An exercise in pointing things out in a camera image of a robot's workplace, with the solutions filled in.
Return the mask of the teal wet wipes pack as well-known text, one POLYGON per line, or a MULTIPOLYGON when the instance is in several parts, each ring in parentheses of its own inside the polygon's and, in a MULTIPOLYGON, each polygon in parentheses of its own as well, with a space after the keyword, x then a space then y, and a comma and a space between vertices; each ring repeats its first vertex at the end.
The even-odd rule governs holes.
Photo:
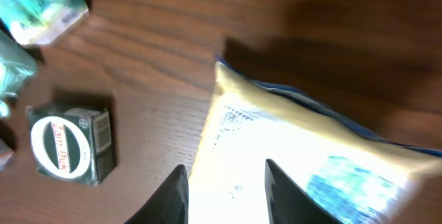
POLYGON ((11 114, 6 100, 17 97, 21 87, 37 71, 35 59, 1 31, 1 119, 11 114))

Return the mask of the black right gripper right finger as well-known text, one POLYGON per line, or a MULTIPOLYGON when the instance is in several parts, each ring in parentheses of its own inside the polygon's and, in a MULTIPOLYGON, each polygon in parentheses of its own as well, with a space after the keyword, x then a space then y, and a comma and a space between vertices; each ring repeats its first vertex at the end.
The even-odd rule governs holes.
POLYGON ((340 224, 272 159, 266 159, 265 192, 271 224, 340 224))

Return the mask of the small teal tissue pack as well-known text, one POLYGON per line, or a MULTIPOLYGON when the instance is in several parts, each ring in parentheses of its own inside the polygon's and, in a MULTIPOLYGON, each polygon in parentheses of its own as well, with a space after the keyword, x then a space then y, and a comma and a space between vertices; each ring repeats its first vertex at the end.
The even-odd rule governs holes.
POLYGON ((1 0, 1 20, 22 46, 53 43, 88 11, 84 0, 1 0))

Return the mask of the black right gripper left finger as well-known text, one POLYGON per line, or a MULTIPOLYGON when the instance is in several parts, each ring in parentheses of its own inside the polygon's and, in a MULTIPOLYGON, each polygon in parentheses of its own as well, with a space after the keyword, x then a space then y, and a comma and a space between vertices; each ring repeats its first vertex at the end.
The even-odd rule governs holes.
POLYGON ((187 224, 189 184, 184 165, 177 165, 152 196, 125 224, 187 224))

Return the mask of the large yellow wet wipes pack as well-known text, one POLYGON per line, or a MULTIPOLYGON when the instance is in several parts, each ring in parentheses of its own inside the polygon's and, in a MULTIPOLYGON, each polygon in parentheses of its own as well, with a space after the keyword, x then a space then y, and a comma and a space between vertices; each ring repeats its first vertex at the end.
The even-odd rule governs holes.
POLYGON ((441 152, 388 142, 298 89, 215 63, 215 86, 189 178, 190 223, 270 223, 272 159, 340 223, 389 223, 441 152))

